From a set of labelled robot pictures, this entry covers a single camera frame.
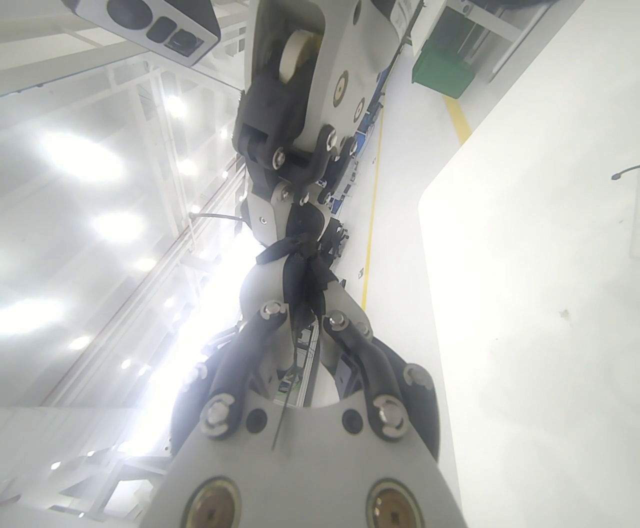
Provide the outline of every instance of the ceiling light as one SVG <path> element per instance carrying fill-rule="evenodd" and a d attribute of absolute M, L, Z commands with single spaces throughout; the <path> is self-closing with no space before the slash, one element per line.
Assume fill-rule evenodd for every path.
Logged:
<path fill-rule="evenodd" d="M 187 115 L 187 106 L 180 97 L 175 95 L 167 97 L 164 106 L 173 117 L 182 118 Z"/>
<path fill-rule="evenodd" d="M 76 337 L 71 343 L 69 343 L 69 348 L 71 350 L 82 350 L 91 342 L 91 338 L 88 335 L 83 335 L 82 337 Z"/>
<path fill-rule="evenodd" d="M 154 259 L 140 259 L 136 262 L 136 268 L 140 271 L 151 271 L 156 264 L 157 262 Z"/>
<path fill-rule="evenodd" d="M 96 218 L 93 222 L 100 234 L 111 242 L 131 242 L 144 231 L 139 216 L 130 212 L 112 212 Z"/>
<path fill-rule="evenodd" d="M 198 172 L 198 166 L 190 159 L 183 159 L 178 162 L 178 170 L 180 174 L 185 176 L 195 176 Z"/>
<path fill-rule="evenodd" d="M 54 301 L 27 299 L 0 310 L 0 334 L 26 333 L 61 317 L 60 305 Z"/>
<path fill-rule="evenodd" d="M 122 162 L 98 143 L 71 134 L 48 134 L 44 147 L 60 170 L 88 182 L 115 180 L 122 176 Z"/>

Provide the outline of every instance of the white floor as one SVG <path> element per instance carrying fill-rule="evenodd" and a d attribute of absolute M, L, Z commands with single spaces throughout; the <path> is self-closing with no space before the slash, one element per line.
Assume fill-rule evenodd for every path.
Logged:
<path fill-rule="evenodd" d="M 525 41 L 491 83 L 486 82 L 486 70 L 491 69 L 507 45 L 499 38 L 487 39 L 476 60 L 479 73 L 460 99 L 472 129 L 489 114 L 582 0 L 563 1 L 562 8 L 554 6 L 546 14 L 530 34 L 531 41 Z M 531 13 L 509 16 L 514 24 L 524 25 Z M 440 468 L 460 501 L 446 387 L 418 216 L 422 193 L 458 151 L 460 141 L 442 96 L 411 84 L 412 67 L 413 56 L 407 49 L 399 57 L 387 83 L 382 123 L 379 120 L 376 124 L 375 137 L 360 161 L 357 187 L 341 212 L 340 219 L 350 229 L 351 237 L 336 274 L 347 279 L 347 290 L 358 301 L 364 300 L 367 280 L 365 310 L 376 336 L 406 361 L 423 365 L 434 377 L 442 421 Z M 376 172 L 376 203 L 369 239 Z M 366 265 L 369 244 L 368 277 L 359 277 Z M 326 404 L 335 397 L 332 383 L 328 374 L 320 373 L 314 404 Z"/>
<path fill-rule="evenodd" d="M 472 528 L 639 525 L 638 20 L 585 0 L 420 202 Z"/>

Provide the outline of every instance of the black cable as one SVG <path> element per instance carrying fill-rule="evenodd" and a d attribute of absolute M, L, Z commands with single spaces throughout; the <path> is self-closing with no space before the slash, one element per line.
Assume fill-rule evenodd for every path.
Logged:
<path fill-rule="evenodd" d="M 620 172 L 616 172 L 616 173 L 611 177 L 611 179 L 612 179 L 612 180 L 619 180 L 620 178 L 622 178 L 622 175 L 623 175 L 625 172 L 631 172 L 632 170 L 636 170 L 636 169 L 640 169 L 640 165 L 636 165 L 635 167 L 629 167 L 628 169 L 624 169 L 624 170 L 622 170 L 622 171 L 620 171 Z"/>
<path fill-rule="evenodd" d="M 192 220 L 194 218 L 226 218 L 227 220 L 236 220 L 238 222 L 244 222 L 244 218 L 240 218 L 239 216 L 233 216 L 231 214 L 218 214 L 216 212 L 190 212 L 189 218 Z"/>

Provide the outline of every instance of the white ceiling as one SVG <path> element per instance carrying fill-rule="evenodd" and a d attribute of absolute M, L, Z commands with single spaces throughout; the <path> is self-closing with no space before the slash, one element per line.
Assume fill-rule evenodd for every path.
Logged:
<path fill-rule="evenodd" d="M 161 260 L 188 226 L 188 209 L 203 206 L 217 192 L 225 182 L 224 170 L 229 180 L 235 174 L 230 132 L 239 90 L 233 86 L 243 85 L 238 34 L 246 6 L 220 4 L 216 13 L 223 43 L 199 66 L 206 76 L 146 53 L 0 97 L 0 314 L 6 317 L 2 310 L 25 300 L 36 306 L 41 300 L 55 303 L 59 311 L 55 320 L 33 331 L 0 335 L 0 405 L 40 405 L 51 397 L 83 354 L 70 350 L 70 343 L 99 334 L 147 274 L 138 269 L 139 261 Z M 5 11 L 2 28 L 8 27 L 8 17 L 20 25 L 34 20 L 26 15 L 41 14 L 43 26 L 48 17 L 64 15 L 48 5 L 42 3 L 39 12 Z M 19 35 L 12 38 L 12 45 L 20 44 Z M 167 112 L 171 96 L 182 101 L 184 117 Z M 115 155 L 121 176 L 92 181 L 90 174 L 61 169 L 45 147 L 51 134 L 60 133 Z M 185 159 L 195 163 L 196 175 L 180 173 Z M 227 212 L 235 211 L 236 194 L 223 204 Z M 96 219 L 114 212 L 134 215 L 140 235 L 128 243 L 105 239 Z M 233 237 L 234 223 L 210 224 L 194 251 L 200 255 L 208 249 L 206 259 L 213 260 L 224 247 L 220 241 Z M 199 271 L 176 268 L 117 348 L 106 344 L 97 356 L 112 356 L 117 365 L 129 357 L 147 365 L 162 343 L 168 347 L 175 314 L 197 303 L 202 278 Z M 176 298 L 175 304 L 165 308 L 169 297 Z M 89 399 L 76 404 L 95 401 L 90 394 L 101 394 L 107 403 L 107 379 L 94 380 L 95 386 L 84 392 Z M 125 401 L 135 384 L 129 380 L 113 403 Z"/>

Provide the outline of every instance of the hex bolt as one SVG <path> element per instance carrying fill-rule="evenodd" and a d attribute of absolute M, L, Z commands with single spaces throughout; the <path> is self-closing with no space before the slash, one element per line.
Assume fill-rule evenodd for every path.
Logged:
<path fill-rule="evenodd" d="M 280 169 L 284 165 L 287 156 L 284 153 L 284 148 L 278 147 L 278 149 L 273 153 L 273 159 L 271 160 L 271 164 L 275 170 Z"/>
<path fill-rule="evenodd" d="M 427 389 L 433 388 L 433 379 L 427 370 L 416 363 L 408 363 L 403 370 L 404 382 L 407 385 L 420 385 Z"/>
<path fill-rule="evenodd" d="M 212 438 L 225 434 L 229 429 L 227 419 L 230 413 L 230 407 L 235 401 L 236 399 L 226 392 L 216 394 L 209 403 L 207 403 L 200 415 L 202 432 Z"/>
<path fill-rule="evenodd" d="M 222 425 L 229 416 L 229 405 L 216 401 L 207 411 L 207 422 L 211 427 Z"/>
<path fill-rule="evenodd" d="M 371 330 L 369 329 L 369 327 L 367 326 L 367 323 L 363 323 L 361 321 L 358 321 L 356 323 L 356 328 L 358 330 L 360 330 L 360 333 L 364 336 L 364 337 L 368 337 L 371 334 Z"/>
<path fill-rule="evenodd" d="M 404 405 L 393 396 L 381 395 L 374 399 L 382 422 L 382 434 L 387 438 L 402 438 L 408 429 L 409 416 Z"/>
<path fill-rule="evenodd" d="M 182 380 L 182 391 L 187 392 L 196 380 L 204 380 L 208 373 L 209 371 L 204 363 L 195 364 Z"/>
<path fill-rule="evenodd" d="M 264 306 L 262 307 L 263 316 L 266 316 L 265 319 L 270 319 L 271 316 L 279 314 L 281 308 L 282 308 L 282 305 L 279 302 L 269 301 L 265 303 Z"/>
<path fill-rule="evenodd" d="M 347 318 L 342 312 L 331 312 L 329 314 L 329 324 L 331 325 L 332 330 L 339 332 L 347 327 Z"/>
<path fill-rule="evenodd" d="M 337 142 L 338 142 L 338 134 L 335 131 L 335 129 L 333 129 L 331 132 L 329 132 L 329 135 L 326 137 L 327 152 L 331 150 L 333 147 L 335 147 L 335 144 Z"/>

